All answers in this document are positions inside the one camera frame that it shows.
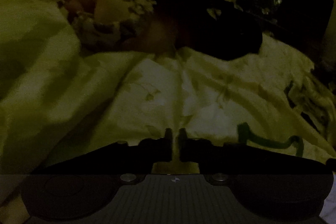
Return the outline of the dark folded clothes stack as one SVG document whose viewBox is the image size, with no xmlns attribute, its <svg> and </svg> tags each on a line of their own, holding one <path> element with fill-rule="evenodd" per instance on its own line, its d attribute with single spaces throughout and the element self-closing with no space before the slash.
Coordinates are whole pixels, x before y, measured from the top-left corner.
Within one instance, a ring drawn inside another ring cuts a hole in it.
<svg viewBox="0 0 336 224">
<path fill-rule="evenodd" d="M 258 54 L 263 35 L 255 20 L 233 2 L 200 8 L 179 29 L 178 44 L 223 61 Z"/>
</svg>

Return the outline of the patterned dark pillow pile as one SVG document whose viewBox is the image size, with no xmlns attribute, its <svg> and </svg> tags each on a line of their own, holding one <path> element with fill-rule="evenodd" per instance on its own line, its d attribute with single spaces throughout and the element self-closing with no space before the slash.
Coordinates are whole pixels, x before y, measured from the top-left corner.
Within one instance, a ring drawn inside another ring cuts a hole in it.
<svg viewBox="0 0 336 224">
<path fill-rule="evenodd" d="M 44 0 L 55 2 L 80 41 L 80 54 L 174 52 L 202 33 L 201 0 Z"/>
</svg>

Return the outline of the floral white bed quilt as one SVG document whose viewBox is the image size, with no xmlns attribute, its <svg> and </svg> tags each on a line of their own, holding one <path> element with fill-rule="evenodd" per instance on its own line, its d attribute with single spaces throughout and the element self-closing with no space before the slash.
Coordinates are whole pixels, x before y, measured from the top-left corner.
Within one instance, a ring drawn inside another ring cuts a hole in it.
<svg viewBox="0 0 336 224">
<path fill-rule="evenodd" d="M 1 0 L 1 171 L 39 164 L 88 113 L 112 96 L 139 52 L 81 57 L 57 5 Z"/>
</svg>

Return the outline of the white small garment green trim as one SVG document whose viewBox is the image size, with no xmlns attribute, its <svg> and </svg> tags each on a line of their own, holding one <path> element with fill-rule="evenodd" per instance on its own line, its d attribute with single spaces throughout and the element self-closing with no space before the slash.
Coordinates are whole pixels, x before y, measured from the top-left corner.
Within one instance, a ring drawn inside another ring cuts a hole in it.
<svg viewBox="0 0 336 224">
<path fill-rule="evenodd" d="M 233 61 L 183 49 L 176 57 L 136 52 L 82 59 L 72 90 L 89 95 L 84 128 L 68 133 L 53 162 L 118 140 L 130 145 L 166 129 L 215 145 L 252 147 L 326 162 L 335 158 L 334 97 L 312 75 L 313 62 L 264 36 L 260 52 Z"/>
</svg>

